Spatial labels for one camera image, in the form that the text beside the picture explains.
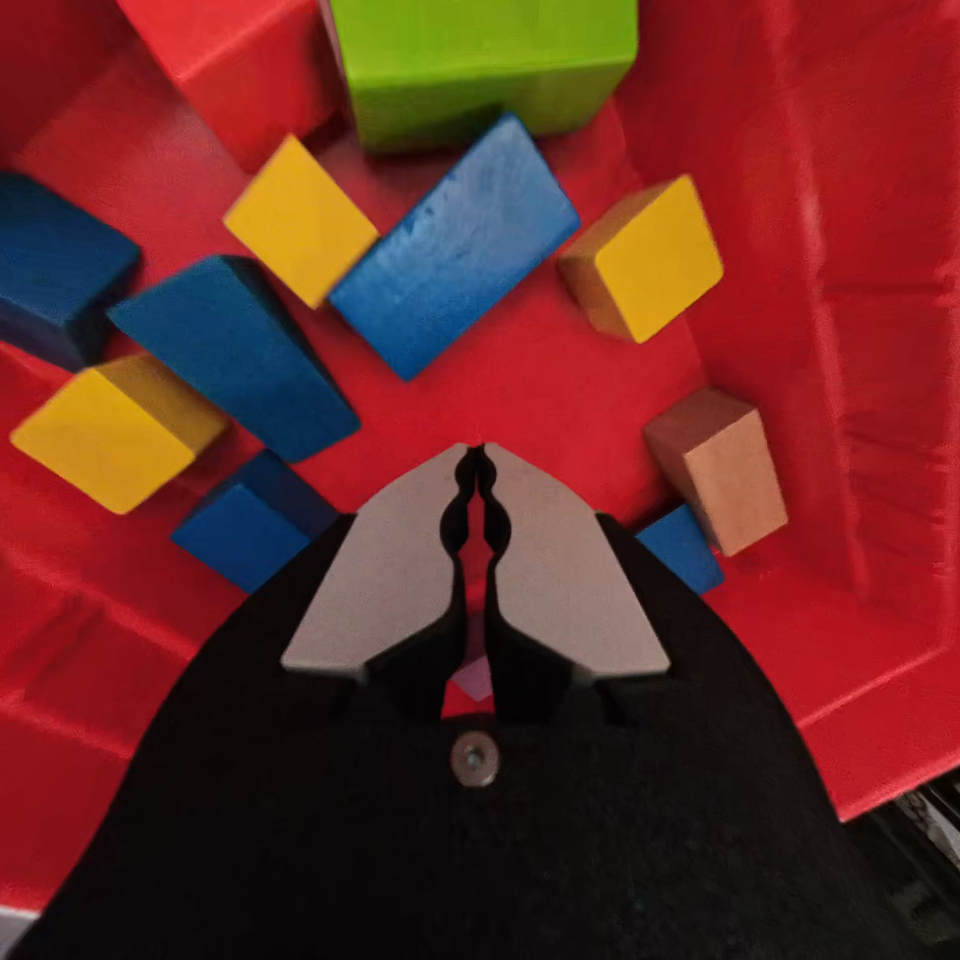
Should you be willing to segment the pile of coloured wooden blocks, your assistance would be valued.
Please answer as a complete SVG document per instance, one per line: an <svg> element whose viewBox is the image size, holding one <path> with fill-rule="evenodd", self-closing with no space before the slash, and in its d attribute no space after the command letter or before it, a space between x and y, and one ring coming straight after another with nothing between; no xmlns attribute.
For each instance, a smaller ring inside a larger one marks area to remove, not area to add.
<svg viewBox="0 0 960 960"><path fill-rule="evenodd" d="M522 122L508 114L346 277L338 309L412 378L579 226ZM210 256L120 303L114 322L148 349L73 376L11 434L13 446L117 515L134 510L242 423L267 446L280 504L307 531L244 534L275 570L328 528L289 468L357 428L255 262Z"/></svg>

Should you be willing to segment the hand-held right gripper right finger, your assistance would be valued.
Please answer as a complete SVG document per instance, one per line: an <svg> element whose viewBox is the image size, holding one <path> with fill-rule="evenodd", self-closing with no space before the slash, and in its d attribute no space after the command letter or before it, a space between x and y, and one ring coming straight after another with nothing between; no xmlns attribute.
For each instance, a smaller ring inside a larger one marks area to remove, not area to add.
<svg viewBox="0 0 960 960"><path fill-rule="evenodd" d="M666 675L670 657L578 493L499 444L477 451L486 654L498 710L556 710L571 687Z"/></svg>

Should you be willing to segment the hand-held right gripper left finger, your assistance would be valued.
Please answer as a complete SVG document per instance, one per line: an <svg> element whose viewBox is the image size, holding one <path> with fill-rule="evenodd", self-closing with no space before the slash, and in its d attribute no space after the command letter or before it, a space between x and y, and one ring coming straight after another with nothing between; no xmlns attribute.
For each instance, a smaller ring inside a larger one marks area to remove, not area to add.
<svg viewBox="0 0 960 960"><path fill-rule="evenodd" d="M357 511L282 654L289 672L386 687L400 710L439 710L466 646L459 551L473 451L455 444Z"/></svg>

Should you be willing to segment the red plastic bin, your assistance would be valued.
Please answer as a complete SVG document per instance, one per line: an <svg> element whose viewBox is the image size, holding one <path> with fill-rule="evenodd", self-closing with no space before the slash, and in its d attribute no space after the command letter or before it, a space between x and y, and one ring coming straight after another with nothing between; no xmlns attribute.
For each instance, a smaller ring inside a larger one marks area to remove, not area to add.
<svg viewBox="0 0 960 960"><path fill-rule="evenodd" d="M296 468L342 511L493 441L633 526L643 426L756 406L789 524L708 595L853 819L958 764L958 2L642 2L640 57L540 150L584 226L690 174L722 281L652 340L596 333L543 264L417 378L268 282L362 430ZM42 910L154 711L244 595L170 533L235 427L127 515L9 443L66 373L2 344L2 905Z"/></svg>

